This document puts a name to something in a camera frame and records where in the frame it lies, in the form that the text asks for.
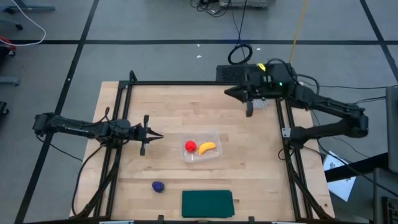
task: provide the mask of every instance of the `black floor line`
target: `black floor line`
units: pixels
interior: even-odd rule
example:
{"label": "black floor line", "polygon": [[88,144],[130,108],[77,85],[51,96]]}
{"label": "black floor line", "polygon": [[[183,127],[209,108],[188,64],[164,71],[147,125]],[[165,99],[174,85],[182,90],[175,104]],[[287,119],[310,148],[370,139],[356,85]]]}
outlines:
{"label": "black floor line", "polygon": [[[61,91],[61,94],[60,94],[60,98],[58,99],[57,107],[55,109],[55,112],[57,114],[61,113],[61,110],[62,110],[63,105],[65,103],[65,99],[67,97],[69,86],[70,86],[70,83],[72,81],[73,74],[75,73],[76,66],[78,64],[78,61],[79,61],[79,58],[80,58],[80,55],[81,55],[81,51],[83,50],[84,41],[87,38],[91,22],[93,21],[94,14],[95,14],[96,8],[98,6],[98,2],[99,2],[99,0],[94,0],[93,1],[93,5],[92,5],[90,13],[88,15],[85,28],[83,29],[83,33],[82,33],[82,35],[80,37],[79,44],[78,44],[78,47],[76,49],[75,56],[73,57],[72,64],[70,65],[70,69],[69,69],[68,75],[67,75],[67,77],[65,79],[65,84],[63,85],[63,88],[62,88],[62,91]],[[45,162],[45,158],[47,157],[47,153],[49,151],[49,147],[50,147],[50,143],[51,143],[52,137],[53,137],[53,134],[47,134],[45,139],[44,139],[44,143],[43,143],[42,148],[40,150],[39,157],[37,158],[36,165],[34,167],[32,176],[30,177],[30,181],[28,183],[27,189],[25,191],[24,198],[22,199],[22,202],[21,202],[21,205],[19,207],[18,214],[17,214],[17,217],[16,217],[14,223],[20,224],[20,223],[23,223],[24,220],[25,220],[26,213],[27,213],[27,211],[29,209],[30,201],[32,200],[33,193],[35,191],[37,182],[39,181],[40,173],[42,171],[42,168],[43,168],[43,165],[44,165],[44,162]]]}
{"label": "black floor line", "polygon": [[[29,44],[38,40],[12,40],[15,44]],[[157,44],[236,44],[237,40],[85,40],[84,44],[98,45],[157,45]],[[241,40],[247,44],[292,45],[293,40]],[[45,40],[41,44],[79,44],[80,40]],[[298,40],[297,45],[381,45],[379,40]],[[385,41],[398,45],[398,40]]]}
{"label": "black floor line", "polygon": [[397,64],[396,64],[394,58],[392,57],[392,55],[390,53],[390,50],[388,49],[388,46],[387,46],[387,44],[391,44],[392,45],[392,43],[396,43],[397,41],[395,41],[395,40],[388,41],[388,42],[384,41],[384,38],[383,38],[383,36],[382,36],[382,34],[381,34],[377,24],[376,24],[376,21],[373,18],[372,12],[370,11],[370,9],[368,7],[368,4],[366,4],[365,0],[361,0],[361,5],[362,5],[362,7],[363,7],[363,9],[365,11],[366,17],[368,17],[369,23],[372,26],[373,32],[376,35],[377,40],[380,42],[381,49],[382,49],[382,51],[384,53],[384,56],[386,56],[386,59],[387,59],[388,64],[390,65],[391,71],[394,74],[396,80],[398,81]]}

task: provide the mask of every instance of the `yellow cable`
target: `yellow cable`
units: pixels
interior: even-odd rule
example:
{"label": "yellow cable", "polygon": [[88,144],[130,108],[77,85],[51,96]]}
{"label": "yellow cable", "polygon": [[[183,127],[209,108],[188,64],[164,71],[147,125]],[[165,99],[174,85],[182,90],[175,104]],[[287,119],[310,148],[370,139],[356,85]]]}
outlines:
{"label": "yellow cable", "polygon": [[305,0],[304,6],[303,6],[303,11],[301,13],[300,20],[298,21],[298,26],[297,26],[297,29],[296,29],[296,33],[294,35],[293,46],[292,46],[292,51],[290,53],[289,63],[292,63],[292,60],[293,60],[294,49],[296,48],[296,41],[297,41],[297,37],[299,36],[299,31],[301,29],[301,23],[303,22],[303,19],[304,19],[304,15],[305,15],[305,10],[307,8],[307,4],[308,4],[308,0]]}

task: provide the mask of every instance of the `toy fruit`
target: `toy fruit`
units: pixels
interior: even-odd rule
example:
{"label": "toy fruit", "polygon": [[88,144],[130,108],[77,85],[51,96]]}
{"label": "toy fruit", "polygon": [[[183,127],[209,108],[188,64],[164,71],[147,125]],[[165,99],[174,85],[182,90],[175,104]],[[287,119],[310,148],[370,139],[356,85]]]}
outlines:
{"label": "toy fruit", "polygon": [[214,144],[213,142],[205,142],[199,146],[199,155],[202,155],[207,150],[214,149],[215,147],[216,144]]}
{"label": "toy fruit", "polygon": [[164,191],[164,184],[160,181],[155,181],[152,183],[152,188],[157,192],[157,193],[162,193]]}
{"label": "toy fruit", "polygon": [[195,152],[196,149],[197,145],[195,144],[194,141],[187,141],[185,143],[185,150],[187,150],[188,152]]}

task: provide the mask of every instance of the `white paper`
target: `white paper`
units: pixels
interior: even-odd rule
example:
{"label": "white paper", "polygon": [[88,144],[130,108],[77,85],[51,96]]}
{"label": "white paper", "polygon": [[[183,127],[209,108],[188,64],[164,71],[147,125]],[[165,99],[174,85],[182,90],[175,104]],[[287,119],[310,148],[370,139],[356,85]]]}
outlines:
{"label": "white paper", "polygon": [[[329,151],[330,154],[338,157],[333,152]],[[343,166],[344,164],[340,162],[338,159],[334,158],[333,156],[327,155],[325,161],[323,163],[323,170],[329,170],[335,167]],[[337,180],[334,182],[328,183],[329,191],[338,196],[339,198],[343,199],[344,201],[348,201],[348,197],[353,189],[354,182],[356,177],[352,177],[349,179],[344,180]]]}

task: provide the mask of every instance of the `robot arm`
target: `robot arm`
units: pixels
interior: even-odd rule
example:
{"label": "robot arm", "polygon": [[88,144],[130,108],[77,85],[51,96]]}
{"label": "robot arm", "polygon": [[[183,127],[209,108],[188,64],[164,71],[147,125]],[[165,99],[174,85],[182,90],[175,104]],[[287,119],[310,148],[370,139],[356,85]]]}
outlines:
{"label": "robot arm", "polygon": [[287,64],[271,64],[265,71],[259,67],[257,72],[244,75],[243,82],[224,92],[248,104],[247,117],[252,116],[253,113],[252,100],[283,98],[294,108],[318,110],[341,118],[337,123],[312,128],[284,128],[283,136],[294,148],[303,148],[309,139],[340,134],[351,138],[362,138],[368,135],[368,117],[364,115],[364,108],[314,93],[310,88],[298,83],[296,74]]}
{"label": "robot arm", "polygon": [[163,138],[148,127],[149,116],[144,116],[144,126],[137,124],[131,126],[126,119],[114,121],[100,121],[89,123],[74,119],[64,118],[54,113],[43,113],[36,115],[33,130],[35,134],[43,136],[47,133],[67,133],[87,138],[95,138],[101,144],[107,146],[117,146],[123,141],[142,142],[140,155],[145,155],[146,144],[153,140]]}

